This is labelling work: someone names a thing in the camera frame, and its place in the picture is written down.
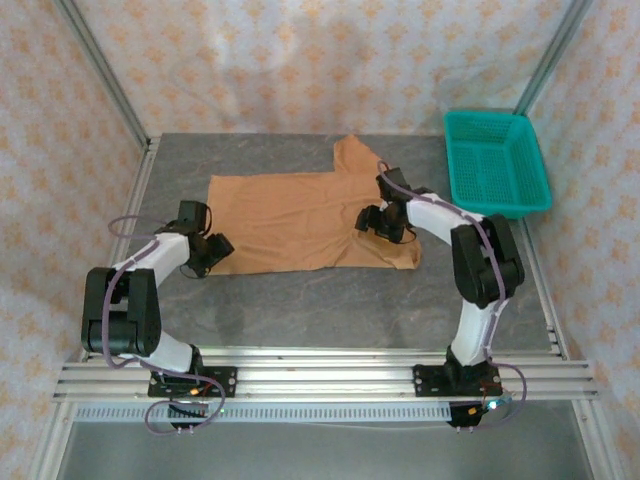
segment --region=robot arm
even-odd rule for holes
[[[393,183],[411,190],[400,169],[389,170],[386,175]],[[515,288],[524,281],[522,262],[506,219],[501,215],[484,217],[464,211],[462,216],[426,189],[414,190],[427,199],[422,201],[393,190],[380,176],[377,180],[382,207],[365,208],[358,217],[356,228],[361,231],[373,228],[377,235],[400,243],[404,229],[414,226],[451,245],[456,286],[463,302],[458,332],[450,351],[461,367],[484,362],[485,349],[493,339],[497,319]],[[475,226],[465,217],[476,220],[485,230],[498,260],[507,297],[498,310],[500,295],[495,273]]]
[[[182,201],[178,219],[156,231],[155,240],[140,252],[157,247],[139,261],[138,253],[111,268],[94,268],[87,275],[82,316],[82,344],[88,352],[102,353],[102,315],[107,287],[116,271],[129,261],[133,266],[114,289],[109,311],[109,351],[136,357],[147,364],[174,372],[197,369],[199,352],[162,330],[157,287],[176,268],[186,265],[198,277],[233,252],[223,234],[205,238],[207,206]]]

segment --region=cloth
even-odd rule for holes
[[[380,203],[377,160],[349,136],[334,146],[335,172],[214,175],[208,195],[212,231],[224,233],[235,251],[210,274],[416,268],[421,248],[410,234],[409,243],[395,245],[354,228],[364,207]]]

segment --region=patterned wallpaper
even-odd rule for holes
[[[442,133],[513,108],[569,0],[78,0],[147,132]]]
[[[640,10],[594,2],[532,118],[554,193],[533,230],[574,353],[640,472]]]
[[[19,480],[140,153],[51,0],[0,23],[0,478]]]

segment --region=gray table surface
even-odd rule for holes
[[[165,134],[144,193],[141,215],[171,220],[180,200],[206,201],[211,175],[332,170],[339,136]],[[362,136],[414,187],[450,200],[444,139]],[[155,225],[138,222],[136,233]],[[544,313],[518,225],[525,283],[505,309],[496,350],[550,348]],[[212,276],[189,280],[173,272],[160,286],[163,328],[200,346],[421,348],[442,351],[453,339],[461,297],[451,250],[419,233],[416,270],[327,268],[313,272]],[[141,246],[132,243],[130,254]]]

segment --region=basket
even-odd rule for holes
[[[522,218],[551,208],[551,191],[528,118],[456,111],[444,116],[453,202],[466,210]]]

